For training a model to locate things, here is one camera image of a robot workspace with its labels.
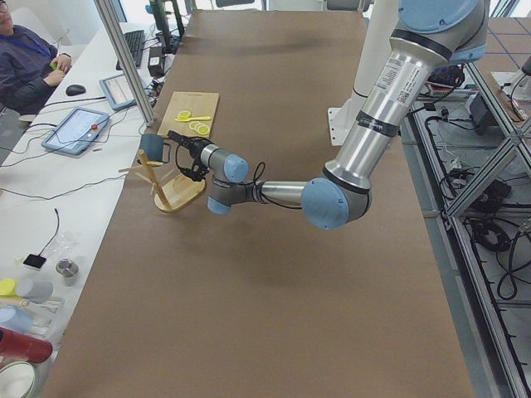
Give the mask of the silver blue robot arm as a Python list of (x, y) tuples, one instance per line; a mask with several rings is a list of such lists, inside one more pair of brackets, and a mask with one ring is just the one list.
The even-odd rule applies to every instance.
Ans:
[(390, 53), (337, 156), (308, 182), (247, 181), (247, 162), (207, 138), (168, 136), (188, 150), (184, 176), (212, 174), (208, 209), (226, 215), (239, 203), (300, 209), (314, 226), (332, 230), (361, 218), (371, 205), (370, 175), (434, 69), (480, 59), (486, 48), (487, 1), (400, 1), (392, 11)]

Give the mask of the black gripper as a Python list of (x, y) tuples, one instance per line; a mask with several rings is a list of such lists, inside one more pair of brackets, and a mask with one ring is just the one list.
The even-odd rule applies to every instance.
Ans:
[(168, 138), (178, 145), (184, 146), (196, 163), (208, 162), (210, 153), (206, 150), (206, 147), (212, 145), (210, 140), (206, 138), (189, 138), (172, 130), (168, 131)]

